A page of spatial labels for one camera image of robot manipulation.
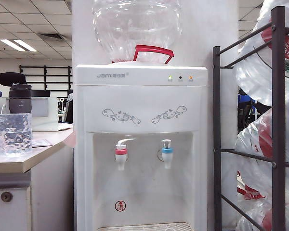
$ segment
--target brand logo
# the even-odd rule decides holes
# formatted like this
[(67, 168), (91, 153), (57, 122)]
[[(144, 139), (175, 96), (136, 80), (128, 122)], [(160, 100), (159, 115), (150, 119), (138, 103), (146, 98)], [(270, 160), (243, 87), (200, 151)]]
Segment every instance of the brand logo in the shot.
[(125, 78), (127, 74), (100, 74), (97, 78)]
[(115, 209), (118, 211), (118, 212), (123, 212), (126, 208), (126, 203), (124, 201), (117, 201), (115, 203)]

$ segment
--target dispenser control panel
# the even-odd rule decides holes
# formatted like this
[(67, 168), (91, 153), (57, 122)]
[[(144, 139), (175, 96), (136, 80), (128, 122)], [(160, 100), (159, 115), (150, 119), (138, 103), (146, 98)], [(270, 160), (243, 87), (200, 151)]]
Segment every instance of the dispenser control panel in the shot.
[(205, 67), (78, 65), (76, 85), (206, 86)]

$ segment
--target desk surface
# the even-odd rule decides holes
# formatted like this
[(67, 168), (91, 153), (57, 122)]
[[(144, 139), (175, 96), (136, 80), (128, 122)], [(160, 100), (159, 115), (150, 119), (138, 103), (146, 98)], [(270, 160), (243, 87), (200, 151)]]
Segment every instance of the desk surface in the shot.
[(70, 129), (63, 131), (33, 132), (33, 139), (47, 139), (53, 145), (49, 147), (32, 148), (32, 152), (21, 157), (8, 158), (0, 155), (0, 173), (23, 173), (37, 165), (65, 144), (63, 141), (73, 132), (73, 125)]

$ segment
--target dispenser faucet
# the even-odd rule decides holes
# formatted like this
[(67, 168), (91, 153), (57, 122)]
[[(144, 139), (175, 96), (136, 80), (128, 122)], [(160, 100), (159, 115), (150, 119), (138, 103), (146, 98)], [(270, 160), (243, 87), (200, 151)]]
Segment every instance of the dispenser faucet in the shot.
[(116, 162), (118, 163), (118, 170), (123, 171), (127, 160), (127, 146), (125, 142), (132, 141), (135, 138), (119, 140), (116, 144)]
[(165, 169), (171, 168), (173, 158), (173, 148), (171, 148), (171, 140), (162, 140), (164, 147), (162, 148), (162, 158), (165, 164)]

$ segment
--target dark metal shelf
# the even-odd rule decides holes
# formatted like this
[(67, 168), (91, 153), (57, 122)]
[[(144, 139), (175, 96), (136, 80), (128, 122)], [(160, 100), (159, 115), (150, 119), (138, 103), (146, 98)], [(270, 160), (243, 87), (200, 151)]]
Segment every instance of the dark metal shelf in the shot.
[[(66, 90), (50, 90), (50, 91), (68, 91), (72, 88), (72, 84), (73, 82), (71, 82), (71, 77), (73, 77), (72, 75), (72, 67), (71, 66), (21, 66), (19, 65), (19, 73), (23, 73), (23, 69), (24, 68), (35, 68), (35, 69), (43, 69), (44, 74), (25, 74), (28, 77), (44, 77), (44, 81), (29, 81), (29, 84), (44, 84), (44, 90), (48, 90), (48, 86), (47, 84), (67, 84), (68, 88)], [(56, 74), (47, 74), (48, 70), (47, 69), (67, 69), (67, 74), (60, 74), (60, 75), (56, 75)], [(67, 81), (66, 82), (52, 82), (52, 81), (47, 81), (47, 77), (67, 77)]]
[[(221, 51), (220, 47), (213, 48), (213, 127), (214, 127), (214, 216), (215, 231), (222, 231), (222, 200), (238, 211), (259, 230), (264, 231), (255, 220), (240, 210), (228, 198), (222, 195), (222, 163), (221, 153), (228, 152), (249, 158), (272, 163), (272, 230), (286, 230), (286, 102), (285, 102), (285, 35), (289, 28), (285, 27), (285, 7), (277, 6), (272, 9), (272, 22), (255, 30), (250, 35), (240, 39)], [(261, 45), (248, 54), (238, 58), (226, 66), (221, 66), (220, 55), (247, 39), (271, 27), (271, 41)], [(229, 149), (221, 149), (221, 69), (232, 69), (233, 65), (249, 57), (255, 52), (271, 44), (272, 47), (272, 140), (273, 158), (257, 156)]]

